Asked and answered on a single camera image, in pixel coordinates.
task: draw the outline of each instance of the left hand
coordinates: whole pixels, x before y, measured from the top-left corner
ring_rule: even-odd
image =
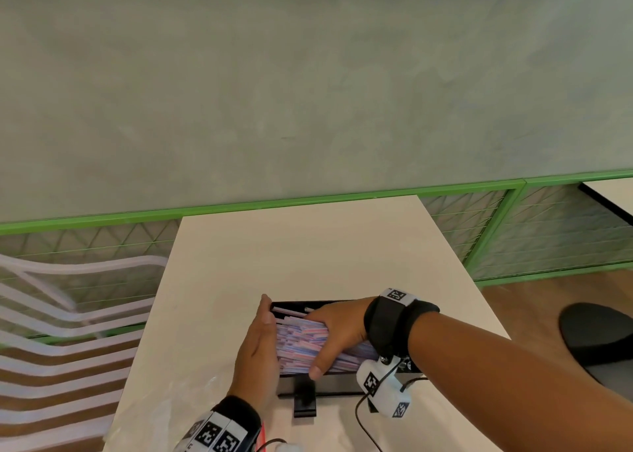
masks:
[[[260,417],[279,383],[277,324],[271,304],[269,296],[261,296],[257,315],[237,353],[233,383],[228,390],[228,395],[248,402]]]

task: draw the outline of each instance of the right hand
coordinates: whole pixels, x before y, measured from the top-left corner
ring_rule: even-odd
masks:
[[[335,302],[306,315],[306,320],[325,323],[329,333],[312,367],[310,378],[319,379],[327,372],[341,352],[367,340],[363,321],[367,307],[376,297],[365,297],[354,301]]]

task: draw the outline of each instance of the black stool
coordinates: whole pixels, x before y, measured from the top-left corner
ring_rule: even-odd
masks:
[[[633,402],[633,318],[611,307],[577,303],[561,312],[558,327],[582,368]]]

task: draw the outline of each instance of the wire mesh panel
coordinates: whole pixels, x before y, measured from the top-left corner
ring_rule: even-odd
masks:
[[[578,190],[535,187],[504,220],[474,279],[633,261],[633,227]]]
[[[180,220],[167,220],[3,235],[0,236],[0,254],[48,264],[88,264],[147,255],[168,257],[179,224]],[[41,277],[46,283],[68,296],[76,304],[77,312],[89,312],[153,297],[156,295],[163,270],[161,266],[142,265],[99,273],[47,274]],[[0,283],[40,301],[57,305],[42,290],[2,266]],[[0,306],[52,325],[83,325],[60,322],[4,298],[0,298]],[[36,331],[2,319],[0,330],[21,336],[36,334]]]
[[[505,190],[421,197],[444,238],[463,262],[505,195]]]

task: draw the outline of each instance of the hand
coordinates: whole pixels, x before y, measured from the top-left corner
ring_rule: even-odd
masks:
[[[330,332],[312,367],[310,378],[319,379],[327,372],[341,352],[367,340],[363,321],[367,307],[375,297],[327,304],[306,316],[306,320],[325,323]]]
[[[248,402],[260,417],[279,383],[277,324],[270,304],[270,297],[262,295],[257,315],[237,353],[233,383],[227,394]]]

